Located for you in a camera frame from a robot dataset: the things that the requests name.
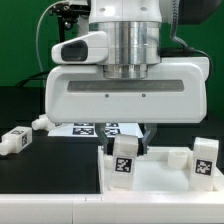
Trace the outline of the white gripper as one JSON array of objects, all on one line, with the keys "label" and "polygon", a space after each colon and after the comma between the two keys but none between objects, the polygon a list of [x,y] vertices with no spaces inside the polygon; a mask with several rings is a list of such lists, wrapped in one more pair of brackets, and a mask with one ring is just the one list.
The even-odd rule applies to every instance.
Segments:
[{"label": "white gripper", "polygon": [[96,123],[105,155],[113,152],[107,122],[139,123],[144,155],[157,132],[154,123],[198,123],[207,113],[205,57],[164,58],[144,79],[106,79],[97,65],[63,65],[47,79],[45,111],[57,123]]}]

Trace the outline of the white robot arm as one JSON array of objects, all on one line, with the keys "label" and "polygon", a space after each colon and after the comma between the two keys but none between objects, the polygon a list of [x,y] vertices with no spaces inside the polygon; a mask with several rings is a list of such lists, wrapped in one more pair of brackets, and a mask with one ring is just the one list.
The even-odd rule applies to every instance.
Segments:
[{"label": "white robot arm", "polygon": [[45,110],[53,122],[141,123],[149,144],[160,123],[199,123],[212,62],[181,42],[160,46],[160,27],[199,24],[222,0],[89,0],[84,35],[52,49]]}]

